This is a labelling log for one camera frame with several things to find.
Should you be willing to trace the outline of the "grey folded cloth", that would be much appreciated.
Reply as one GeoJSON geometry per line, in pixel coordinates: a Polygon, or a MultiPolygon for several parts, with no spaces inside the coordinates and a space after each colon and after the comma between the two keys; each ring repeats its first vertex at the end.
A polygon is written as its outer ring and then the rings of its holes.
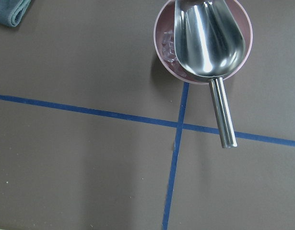
{"type": "Polygon", "coordinates": [[[30,0],[0,0],[0,24],[18,26],[30,3],[30,0]]]}

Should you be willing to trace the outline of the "steel scoop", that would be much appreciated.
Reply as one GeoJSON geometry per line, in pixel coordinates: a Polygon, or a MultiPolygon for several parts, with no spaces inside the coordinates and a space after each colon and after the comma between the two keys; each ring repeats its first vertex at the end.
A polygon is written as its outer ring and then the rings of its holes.
{"type": "Polygon", "coordinates": [[[175,54],[182,68],[209,84],[221,145],[237,147],[224,78],[242,63],[246,43],[224,0],[177,0],[175,54]]]}

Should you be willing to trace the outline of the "clear ice cubes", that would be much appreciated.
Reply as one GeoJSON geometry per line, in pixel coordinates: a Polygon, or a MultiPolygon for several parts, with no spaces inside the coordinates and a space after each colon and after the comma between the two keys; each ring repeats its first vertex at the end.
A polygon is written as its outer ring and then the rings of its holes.
{"type": "Polygon", "coordinates": [[[166,62],[173,63],[177,61],[175,54],[174,32],[172,30],[164,32],[162,39],[162,54],[166,62]]]}

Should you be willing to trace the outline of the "pink bowl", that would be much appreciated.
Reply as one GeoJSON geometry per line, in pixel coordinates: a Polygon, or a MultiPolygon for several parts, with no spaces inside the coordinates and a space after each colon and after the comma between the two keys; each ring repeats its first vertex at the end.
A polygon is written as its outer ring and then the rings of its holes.
{"type": "MultiPolygon", "coordinates": [[[[226,4],[233,15],[246,44],[246,52],[240,65],[229,75],[224,77],[224,80],[234,76],[245,64],[247,58],[250,55],[252,43],[253,43],[253,30],[250,18],[244,9],[244,7],[237,0],[227,0],[226,4]]],[[[162,53],[163,38],[165,32],[174,30],[174,13],[175,13],[175,2],[173,0],[167,1],[159,11],[155,20],[153,29],[153,42],[159,60],[166,70],[174,77],[188,83],[197,85],[206,85],[206,82],[201,82],[195,79],[193,76],[188,75],[181,67],[181,65],[175,61],[170,63],[165,61],[162,53]]]]}

